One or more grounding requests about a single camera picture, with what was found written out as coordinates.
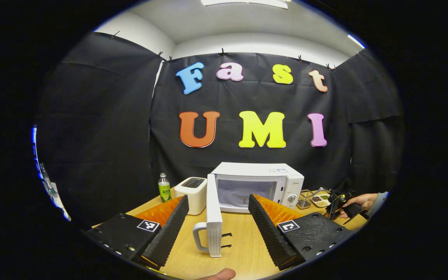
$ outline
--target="pink letter i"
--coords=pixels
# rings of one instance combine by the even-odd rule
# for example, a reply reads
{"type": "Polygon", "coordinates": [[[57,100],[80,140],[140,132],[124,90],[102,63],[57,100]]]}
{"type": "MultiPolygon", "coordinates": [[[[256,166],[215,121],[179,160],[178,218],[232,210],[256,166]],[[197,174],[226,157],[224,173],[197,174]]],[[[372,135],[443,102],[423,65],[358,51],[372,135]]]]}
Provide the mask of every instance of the pink letter i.
{"type": "Polygon", "coordinates": [[[324,147],[327,145],[326,139],[324,139],[324,131],[322,130],[322,119],[324,116],[321,114],[309,114],[307,115],[312,122],[312,147],[324,147]]]}

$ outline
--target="white wall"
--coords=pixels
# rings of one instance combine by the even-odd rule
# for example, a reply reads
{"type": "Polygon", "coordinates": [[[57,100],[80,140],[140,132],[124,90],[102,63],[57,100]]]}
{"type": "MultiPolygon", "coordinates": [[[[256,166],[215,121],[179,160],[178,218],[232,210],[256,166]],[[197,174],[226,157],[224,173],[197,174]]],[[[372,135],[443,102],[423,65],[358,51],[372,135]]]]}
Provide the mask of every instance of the white wall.
{"type": "Polygon", "coordinates": [[[266,33],[231,33],[203,37],[176,45],[172,58],[196,54],[266,53],[283,55],[318,63],[340,65],[350,57],[327,46],[300,38],[266,33]]]}
{"type": "Polygon", "coordinates": [[[163,51],[161,57],[165,59],[169,59],[176,46],[176,43],[155,25],[131,12],[117,15],[98,27],[95,32],[113,35],[119,30],[117,37],[144,46],[156,54],[163,51]]]}

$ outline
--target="letter f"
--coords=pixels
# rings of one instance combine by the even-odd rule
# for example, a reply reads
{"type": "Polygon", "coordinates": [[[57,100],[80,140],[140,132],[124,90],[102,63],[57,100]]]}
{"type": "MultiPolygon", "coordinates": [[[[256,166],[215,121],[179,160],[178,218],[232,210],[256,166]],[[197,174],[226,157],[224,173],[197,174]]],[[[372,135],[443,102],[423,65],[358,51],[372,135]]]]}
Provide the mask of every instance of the letter f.
{"type": "Polygon", "coordinates": [[[201,80],[203,78],[201,71],[199,71],[199,69],[202,69],[203,67],[203,63],[197,62],[176,73],[176,76],[183,81],[184,94],[190,94],[201,87],[201,83],[198,83],[195,79],[201,80]]]}

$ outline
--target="person's hand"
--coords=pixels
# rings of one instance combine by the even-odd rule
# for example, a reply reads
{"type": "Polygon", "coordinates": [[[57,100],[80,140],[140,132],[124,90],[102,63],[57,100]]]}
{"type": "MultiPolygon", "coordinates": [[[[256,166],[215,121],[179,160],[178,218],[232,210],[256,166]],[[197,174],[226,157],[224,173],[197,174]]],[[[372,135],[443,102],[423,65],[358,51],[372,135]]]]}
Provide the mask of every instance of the person's hand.
{"type": "Polygon", "coordinates": [[[236,271],[232,269],[223,269],[219,273],[206,276],[203,278],[198,278],[196,280],[230,280],[236,276],[236,271]]]}
{"type": "MultiPolygon", "coordinates": [[[[377,193],[365,193],[359,196],[356,196],[354,198],[349,199],[345,204],[343,204],[341,207],[347,207],[350,204],[357,203],[360,206],[364,208],[364,210],[369,210],[371,206],[373,206],[373,203],[375,202],[376,198],[378,197],[377,193]]],[[[340,218],[347,219],[348,215],[343,211],[343,208],[340,210],[340,218]]]]}

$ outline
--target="ceiling light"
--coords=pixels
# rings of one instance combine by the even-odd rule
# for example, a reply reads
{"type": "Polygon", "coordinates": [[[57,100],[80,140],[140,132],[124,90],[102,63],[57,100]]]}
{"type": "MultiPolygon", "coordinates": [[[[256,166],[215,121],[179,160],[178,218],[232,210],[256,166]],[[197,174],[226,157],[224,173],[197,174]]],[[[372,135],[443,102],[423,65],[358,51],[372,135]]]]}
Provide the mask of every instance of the ceiling light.
{"type": "Polygon", "coordinates": [[[354,37],[352,37],[352,35],[348,36],[350,39],[352,39],[352,41],[354,41],[357,45],[359,45],[361,48],[365,49],[366,47],[364,47],[361,42],[357,41],[357,39],[355,39],[354,37]]]}
{"type": "Polygon", "coordinates": [[[229,3],[250,3],[288,9],[288,4],[286,4],[286,1],[284,0],[201,0],[201,3],[205,6],[229,3]]]}

